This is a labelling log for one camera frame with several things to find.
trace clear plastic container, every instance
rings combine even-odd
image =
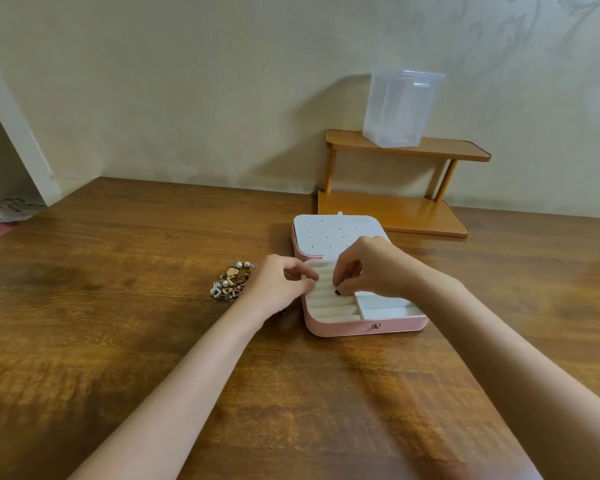
[[[381,148],[417,146],[446,74],[374,69],[363,134]]]

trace person's left hand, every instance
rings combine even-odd
[[[236,304],[257,307],[267,319],[313,290],[318,279],[318,273],[300,259],[271,254],[256,265]]]

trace jewelry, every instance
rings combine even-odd
[[[240,270],[242,270],[242,279],[236,280]],[[226,273],[220,275],[209,293],[213,298],[227,301],[237,298],[240,292],[244,290],[244,286],[247,284],[252,272],[253,265],[249,261],[235,262],[226,270]]]

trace jewelry box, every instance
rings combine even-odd
[[[320,274],[315,289],[302,297],[307,328],[319,337],[422,330],[428,318],[406,299],[370,292],[336,294],[331,280],[338,256],[363,235],[389,239],[380,223],[369,216],[307,214],[294,219],[296,257]]]

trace white door frame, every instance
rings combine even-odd
[[[0,122],[45,203],[51,205],[60,200],[63,197],[60,187],[1,71]]]

